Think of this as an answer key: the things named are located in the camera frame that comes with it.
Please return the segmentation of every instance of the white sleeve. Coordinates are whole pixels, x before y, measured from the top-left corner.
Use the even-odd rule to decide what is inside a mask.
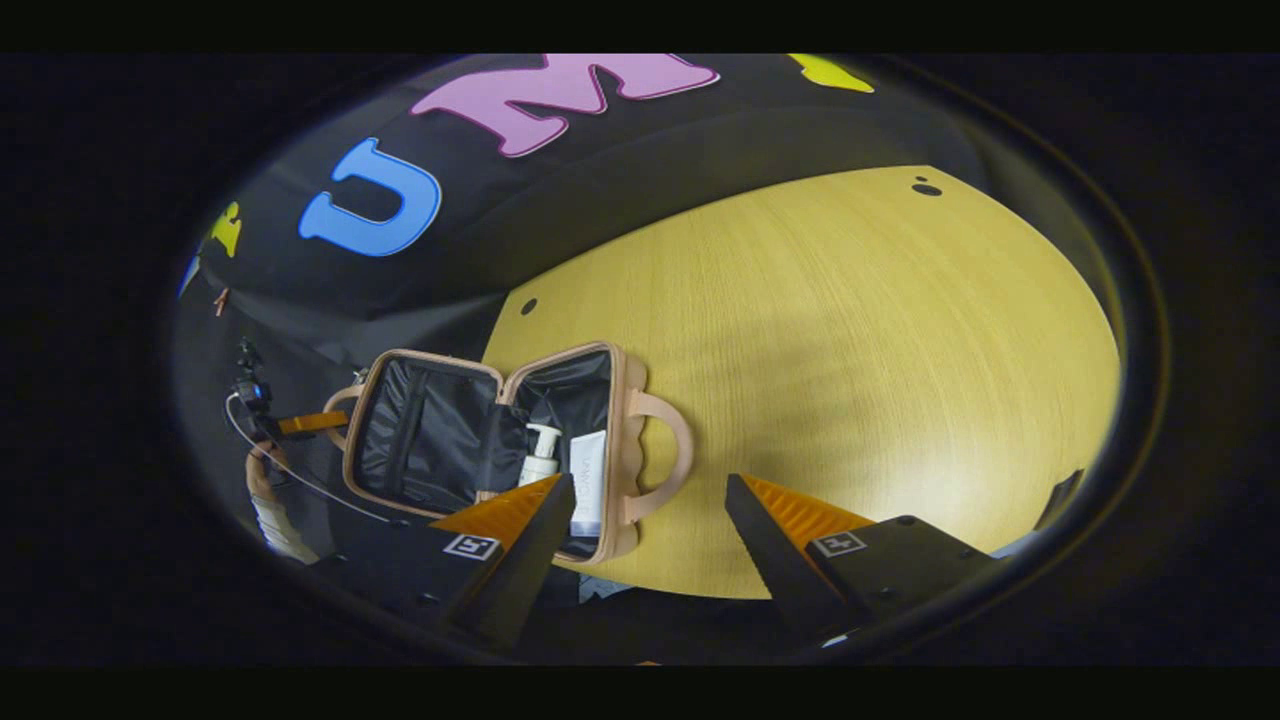
[[[311,565],[320,560],[310,547],[302,543],[302,536],[285,515],[284,506],[279,502],[264,500],[251,495],[253,509],[257,510],[257,525],[266,537],[266,544],[278,555],[293,557],[294,560]]]

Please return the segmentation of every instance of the black fabric lining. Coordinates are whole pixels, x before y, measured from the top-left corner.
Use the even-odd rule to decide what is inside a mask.
[[[410,389],[408,400],[404,401],[406,409],[419,407],[422,405],[422,398],[426,396],[426,378],[428,373],[417,373],[413,377],[413,386]],[[417,433],[420,427],[419,419],[421,418],[417,413],[403,413],[401,415],[399,427],[396,428],[396,439],[392,442],[390,468],[387,473],[387,491],[392,495],[401,495],[404,492],[404,464],[408,462],[408,438],[411,434]]]
[[[520,482],[520,470],[525,457],[534,450],[530,433],[525,424],[529,413],[517,407],[499,405],[493,414],[489,428],[489,475],[484,478],[484,489],[507,492]]]
[[[372,406],[353,441],[356,484],[431,512],[472,505],[493,474],[484,439],[497,415],[498,382],[416,357],[388,360],[374,382]]]

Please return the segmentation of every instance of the blue letter u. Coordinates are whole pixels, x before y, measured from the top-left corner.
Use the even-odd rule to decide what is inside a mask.
[[[334,182],[351,176],[399,193],[401,209],[396,217],[375,223],[338,208],[332,195],[321,192],[302,211],[298,234],[303,238],[321,237],[352,252],[383,258],[412,245],[440,209],[440,183],[431,173],[379,152],[378,138],[370,137],[352,147],[333,168]]]

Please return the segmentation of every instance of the wooden table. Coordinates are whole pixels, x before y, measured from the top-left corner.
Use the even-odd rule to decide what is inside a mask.
[[[511,293],[484,361],[506,374],[594,340],[648,364],[698,447],[639,547],[590,573],[717,597],[769,597],[723,509],[728,473],[873,520],[918,515],[991,552],[1088,469],[1120,382],[1070,263],[927,167],[777,184],[596,247]],[[641,441],[652,488],[675,443],[657,420]]]

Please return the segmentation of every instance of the pink letter m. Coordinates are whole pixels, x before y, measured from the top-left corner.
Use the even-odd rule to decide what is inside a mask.
[[[568,120],[558,115],[538,118],[516,102],[599,115],[608,104],[596,68],[618,78],[618,95],[627,100],[652,100],[719,79],[716,70],[669,54],[548,53],[544,58],[544,68],[463,76],[431,91],[410,111],[453,113],[497,135],[502,140],[498,151],[504,156],[520,158],[559,137],[568,129]]]

